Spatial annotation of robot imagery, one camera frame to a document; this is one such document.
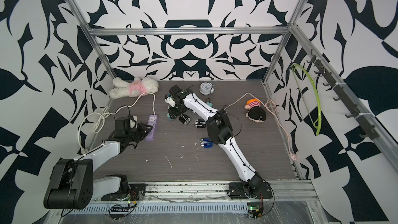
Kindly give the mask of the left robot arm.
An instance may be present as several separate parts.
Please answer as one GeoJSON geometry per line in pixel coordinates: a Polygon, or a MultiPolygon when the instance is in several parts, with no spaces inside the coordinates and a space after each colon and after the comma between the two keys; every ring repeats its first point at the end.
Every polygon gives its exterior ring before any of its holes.
{"type": "Polygon", "coordinates": [[[131,188],[126,175],[115,174],[94,179],[94,172],[129,146],[137,147],[153,126],[133,117],[115,121],[115,129],[96,148],[73,159],[61,159],[54,166],[44,196],[46,209],[84,209],[93,199],[125,199],[131,188]]]}

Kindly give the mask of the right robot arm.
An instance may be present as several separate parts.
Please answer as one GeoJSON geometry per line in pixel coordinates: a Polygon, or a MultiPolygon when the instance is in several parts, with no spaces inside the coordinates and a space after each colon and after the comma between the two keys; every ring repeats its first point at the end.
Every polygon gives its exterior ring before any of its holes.
{"type": "Polygon", "coordinates": [[[164,98],[170,106],[168,113],[171,119],[191,110],[206,121],[208,137],[227,154],[234,165],[243,185],[243,195],[252,199],[260,195],[263,179],[238,147],[227,112],[209,106],[190,88],[181,89],[177,85],[172,86],[164,98]]]}

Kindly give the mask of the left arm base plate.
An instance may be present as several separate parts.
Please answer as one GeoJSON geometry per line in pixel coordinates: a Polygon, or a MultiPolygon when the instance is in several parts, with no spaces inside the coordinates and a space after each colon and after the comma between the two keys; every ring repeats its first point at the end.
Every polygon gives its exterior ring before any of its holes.
{"type": "Polygon", "coordinates": [[[129,184],[124,189],[119,189],[117,192],[108,194],[107,199],[110,201],[138,201],[146,194],[147,184],[135,183],[129,184]]]}

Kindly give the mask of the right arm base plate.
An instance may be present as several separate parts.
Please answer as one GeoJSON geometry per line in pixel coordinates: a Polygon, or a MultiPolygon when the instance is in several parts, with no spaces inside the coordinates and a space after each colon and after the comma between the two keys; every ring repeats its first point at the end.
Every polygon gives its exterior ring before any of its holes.
{"type": "Polygon", "coordinates": [[[263,199],[271,199],[273,197],[273,193],[271,190],[271,186],[263,182],[259,186],[250,187],[249,184],[244,184],[242,182],[234,183],[231,182],[228,184],[227,194],[231,199],[254,199],[260,200],[263,199]]]}

